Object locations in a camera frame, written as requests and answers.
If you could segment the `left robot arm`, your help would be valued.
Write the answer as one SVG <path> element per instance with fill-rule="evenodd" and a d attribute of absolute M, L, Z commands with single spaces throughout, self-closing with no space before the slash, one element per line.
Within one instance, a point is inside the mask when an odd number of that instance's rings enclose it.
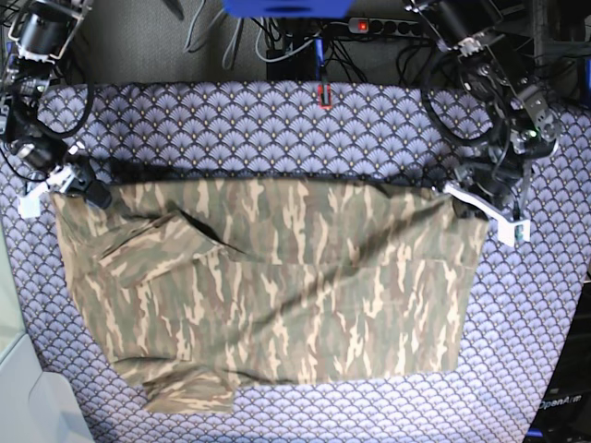
<path fill-rule="evenodd" d="M 420 16 L 440 50 L 421 76 L 427 115 L 446 141 L 478 152 L 455 170 L 461 190 L 495 210 L 511 203 L 513 221 L 523 220 L 531 164 L 558 148 L 561 122 L 519 54 L 497 30 L 501 12 L 491 1 L 408 1 L 405 6 Z M 432 77 L 449 61 L 457 66 L 464 91 L 484 104 L 491 122 L 475 138 L 447 126 L 432 104 Z"/>

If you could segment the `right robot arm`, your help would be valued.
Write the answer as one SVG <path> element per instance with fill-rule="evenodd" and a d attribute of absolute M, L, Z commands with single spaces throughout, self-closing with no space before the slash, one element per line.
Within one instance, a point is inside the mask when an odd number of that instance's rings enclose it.
<path fill-rule="evenodd" d="M 72 128 L 57 132 L 38 118 L 52 74 L 92 6 L 92 1 L 26 1 L 8 30 L 12 48 L 1 77 L 1 154 L 9 152 L 30 168 L 28 174 L 12 170 L 25 184 L 25 205 L 49 192 L 83 198 L 99 209 L 112 202 L 107 185 L 79 154 L 81 146 L 66 143 L 90 116 L 93 81 L 86 81 L 86 102 Z"/>

